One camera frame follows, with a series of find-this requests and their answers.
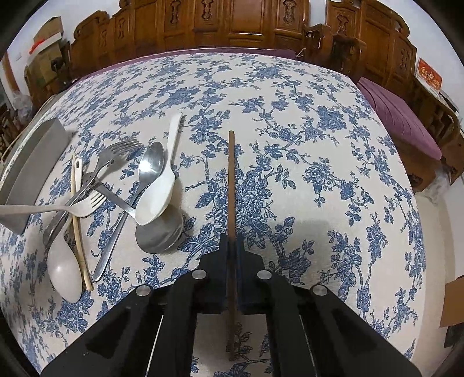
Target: white wall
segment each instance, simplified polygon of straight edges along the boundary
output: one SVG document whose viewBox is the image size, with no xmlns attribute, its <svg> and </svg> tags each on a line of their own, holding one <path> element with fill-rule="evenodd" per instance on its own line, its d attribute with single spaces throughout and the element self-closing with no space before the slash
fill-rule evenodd
<svg viewBox="0 0 464 377">
<path fill-rule="evenodd" d="M 464 275 L 464 184 L 458 178 L 444 196 L 454 252 L 454 279 Z"/>
<path fill-rule="evenodd" d="M 8 100 L 11 103 L 11 106 L 16 110 L 16 107 L 13 105 L 13 91 L 8 83 L 8 79 L 6 78 L 5 70 L 3 69 L 3 64 L 0 61 L 0 81 L 3 86 L 3 90 L 5 91 Z"/>
<path fill-rule="evenodd" d="M 443 78 L 442 89 L 464 113 L 464 66 L 434 20 L 413 0 L 380 0 L 398 13 L 410 29 L 409 40 L 421 57 Z M 326 0 L 310 0 L 311 25 L 324 23 Z"/>
<path fill-rule="evenodd" d="M 119 10 L 117 0 L 48 0 L 23 26 L 8 48 L 13 75 L 22 93 L 29 94 L 24 80 L 24 68 L 27 64 L 29 50 L 33 45 L 34 35 L 51 17 L 60 16 L 63 23 L 63 38 L 72 42 L 77 24 L 93 12 L 102 10 L 110 17 Z"/>
</svg>

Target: chair seat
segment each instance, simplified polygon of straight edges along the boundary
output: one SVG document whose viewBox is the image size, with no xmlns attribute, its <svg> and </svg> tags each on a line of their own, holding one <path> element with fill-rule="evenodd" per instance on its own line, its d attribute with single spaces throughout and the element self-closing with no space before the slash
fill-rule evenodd
<svg viewBox="0 0 464 377">
<path fill-rule="evenodd" d="M 356 85 L 389 134 L 401 138 L 435 160 L 441 159 L 440 147 L 403 99 L 364 77 Z"/>
</svg>

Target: tablecloth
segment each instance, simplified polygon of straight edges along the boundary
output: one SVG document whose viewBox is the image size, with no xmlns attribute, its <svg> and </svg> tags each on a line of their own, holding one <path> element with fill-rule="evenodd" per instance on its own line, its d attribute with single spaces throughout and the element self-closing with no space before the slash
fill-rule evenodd
<svg viewBox="0 0 464 377">
<path fill-rule="evenodd" d="M 23 235 L 0 229 L 0 305 L 18 343 L 41 370 L 139 284 L 157 288 L 195 269 L 226 229 L 227 133 L 236 135 L 237 232 L 269 270 L 293 284 L 323 283 L 408 358 L 424 308 L 425 252 L 411 186 L 378 117 L 349 78 L 299 61 L 197 53 L 138 61 L 77 82 L 43 116 L 72 132 L 37 204 L 69 198 L 72 154 L 84 162 L 126 137 L 166 145 L 169 119 L 186 120 L 174 151 L 172 203 L 182 237 L 146 254 L 128 219 L 102 281 L 71 304 L 52 287 L 42 233 L 53 214 L 32 215 Z M 103 181 L 130 199 L 143 150 Z M 106 201 L 82 219 L 90 271 L 121 210 Z M 241 317 L 229 362 L 221 317 L 200 316 L 197 376 L 271 372 L 263 316 Z"/>
</svg>

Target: fork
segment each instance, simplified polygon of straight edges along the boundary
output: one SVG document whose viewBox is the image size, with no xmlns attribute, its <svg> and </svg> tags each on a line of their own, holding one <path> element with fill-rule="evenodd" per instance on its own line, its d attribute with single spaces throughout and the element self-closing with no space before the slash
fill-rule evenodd
<svg viewBox="0 0 464 377">
<path fill-rule="evenodd" d="M 81 197 L 81 195 L 85 193 L 89 186 L 92 184 L 92 181 L 96 178 L 100 170 L 103 169 L 109 163 L 111 163 L 111 161 L 113 161 L 116 157 L 121 156 L 124 153 L 127 153 L 131 150 L 140 148 L 142 146 L 143 145 L 135 139 L 127 139 L 117 142 L 115 144 L 111 144 L 110 146 L 102 150 L 98 155 L 97 166 L 95 167 L 95 170 L 91 173 L 89 180 L 87 180 L 82 185 L 81 189 L 66 203 L 66 206 L 71 206 L 74 203 L 76 203 Z M 52 219 L 50 224 L 47 226 L 42 238 L 45 247 L 49 247 L 52 244 L 57 233 L 63 227 L 67 216 L 68 213 L 65 211 L 58 212 Z"/>
<path fill-rule="evenodd" d="M 92 193 L 90 196 L 78 201 L 71 206 L 61 206 L 59 204 L 52 204 L 46 206 L 27 206 L 17 204 L 3 204 L 0 205 L 0 215 L 23 215 L 23 214 L 38 214 L 53 211 L 66 211 L 76 217 L 85 217 L 100 207 L 106 197 L 98 192 Z"/>
</svg>

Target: chopstick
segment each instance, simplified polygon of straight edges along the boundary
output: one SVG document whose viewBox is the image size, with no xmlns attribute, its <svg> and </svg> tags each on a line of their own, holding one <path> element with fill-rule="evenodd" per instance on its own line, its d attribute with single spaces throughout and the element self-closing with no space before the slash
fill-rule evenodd
<svg viewBox="0 0 464 377">
<path fill-rule="evenodd" d="M 227 234 L 229 236 L 229 255 L 227 260 L 227 346 L 229 360 L 235 360 L 234 338 L 237 322 L 237 292 L 235 276 L 235 134 L 229 131 L 229 172 L 227 189 Z"/>
<path fill-rule="evenodd" d="M 76 174 L 74 171 L 74 155 L 72 156 L 71 161 L 71 195 L 76 193 Z M 81 232 L 79 229 L 79 220 L 76 216 L 72 215 L 72 226 L 74 229 L 74 238 L 76 239 L 76 249 L 77 249 L 77 261 L 79 262 L 79 267 L 81 269 L 82 277 L 84 278 L 85 289 L 87 291 L 93 291 L 93 284 L 90 280 L 89 270 L 87 269 L 87 264 L 85 263 L 84 250 L 81 243 Z"/>
</svg>

